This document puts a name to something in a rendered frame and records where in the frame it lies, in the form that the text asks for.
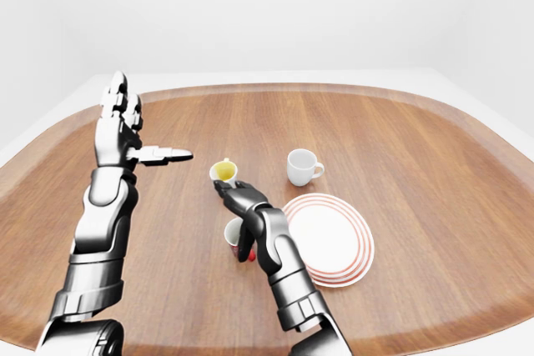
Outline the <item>silver robot right hand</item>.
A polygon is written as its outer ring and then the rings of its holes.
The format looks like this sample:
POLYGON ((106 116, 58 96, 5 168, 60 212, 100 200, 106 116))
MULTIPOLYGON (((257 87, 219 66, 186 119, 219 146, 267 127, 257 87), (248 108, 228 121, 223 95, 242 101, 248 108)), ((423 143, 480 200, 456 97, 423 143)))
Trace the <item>silver robot right hand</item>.
POLYGON ((224 206, 243 220, 239 229, 237 256, 238 260, 243 263, 248 259, 254 243, 254 235, 247 227, 248 216, 257 206, 267 204, 268 199, 252 184, 241 180, 236 180, 235 187, 232 187, 229 183, 217 179, 214 180, 214 188, 223 199, 224 206))

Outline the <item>red mug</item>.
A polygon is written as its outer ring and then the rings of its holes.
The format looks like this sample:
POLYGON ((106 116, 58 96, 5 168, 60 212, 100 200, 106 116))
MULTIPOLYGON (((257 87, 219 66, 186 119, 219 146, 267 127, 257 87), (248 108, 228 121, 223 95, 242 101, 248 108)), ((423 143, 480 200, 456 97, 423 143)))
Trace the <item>red mug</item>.
POLYGON ((242 222, 243 220, 241 218, 233 218, 224 228, 224 239, 236 258, 239 255, 239 233, 242 222))

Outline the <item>white mug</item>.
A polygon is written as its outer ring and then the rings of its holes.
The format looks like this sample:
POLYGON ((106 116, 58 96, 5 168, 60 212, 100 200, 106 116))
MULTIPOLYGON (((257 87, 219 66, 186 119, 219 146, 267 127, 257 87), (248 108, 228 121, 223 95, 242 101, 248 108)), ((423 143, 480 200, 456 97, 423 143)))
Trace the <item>white mug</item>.
POLYGON ((324 172, 324 165, 310 150, 297 148, 288 154, 287 176, 293 185, 303 187, 312 179, 321 177, 324 172))

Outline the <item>white plate with red rings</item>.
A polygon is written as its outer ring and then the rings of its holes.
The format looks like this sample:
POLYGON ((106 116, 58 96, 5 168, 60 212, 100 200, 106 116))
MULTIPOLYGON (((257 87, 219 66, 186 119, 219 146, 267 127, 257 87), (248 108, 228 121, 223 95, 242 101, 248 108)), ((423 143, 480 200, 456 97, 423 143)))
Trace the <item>white plate with red rings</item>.
POLYGON ((369 272, 374 239, 365 219, 349 203, 326 193, 307 193, 291 199, 283 212, 314 283, 342 288, 369 272))

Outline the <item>silver robot left hand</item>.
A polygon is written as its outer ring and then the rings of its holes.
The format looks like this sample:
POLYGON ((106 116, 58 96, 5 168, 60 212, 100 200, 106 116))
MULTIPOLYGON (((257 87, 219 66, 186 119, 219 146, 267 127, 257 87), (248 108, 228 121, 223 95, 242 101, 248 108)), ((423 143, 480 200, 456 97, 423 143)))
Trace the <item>silver robot left hand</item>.
POLYGON ((117 71, 101 98, 102 112, 95 130, 94 148, 99 167, 133 170, 135 165, 166 165, 188 161, 193 153, 185 149, 144 146, 139 136, 143 127, 142 102, 128 91, 125 74, 117 71))

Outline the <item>yellow mug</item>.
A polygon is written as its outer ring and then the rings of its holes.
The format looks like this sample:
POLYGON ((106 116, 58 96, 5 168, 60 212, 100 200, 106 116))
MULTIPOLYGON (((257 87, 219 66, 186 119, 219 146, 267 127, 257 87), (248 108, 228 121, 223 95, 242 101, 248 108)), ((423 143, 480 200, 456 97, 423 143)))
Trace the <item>yellow mug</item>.
POLYGON ((221 180, 234 188, 237 172, 237 165, 225 158, 211 166, 209 177, 212 181, 221 180))

